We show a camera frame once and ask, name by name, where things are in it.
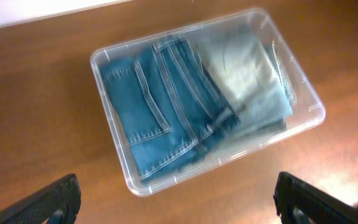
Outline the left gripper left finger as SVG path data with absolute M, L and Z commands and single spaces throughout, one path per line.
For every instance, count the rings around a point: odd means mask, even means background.
M 0 211 L 0 223 L 74 223 L 81 207 L 75 174 L 68 174 Z

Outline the dark blue jeans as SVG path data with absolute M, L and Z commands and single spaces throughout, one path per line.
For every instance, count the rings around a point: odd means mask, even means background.
M 155 42 L 100 72 L 143 182 L 198 162 L 239 124 L 184 37 Z

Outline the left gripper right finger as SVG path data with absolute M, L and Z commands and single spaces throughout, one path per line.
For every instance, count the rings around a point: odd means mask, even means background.
M 352 207 L 289 172 L 280 172 L 273 194 L 282 223 L 358 224 L 358 204 Z

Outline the light grey jeans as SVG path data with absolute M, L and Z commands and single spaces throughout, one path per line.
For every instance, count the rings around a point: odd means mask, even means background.
M 239 118 L 235 136 L 286 130 L 288 83 L 248 25 L 204 34 L 190 45 Z

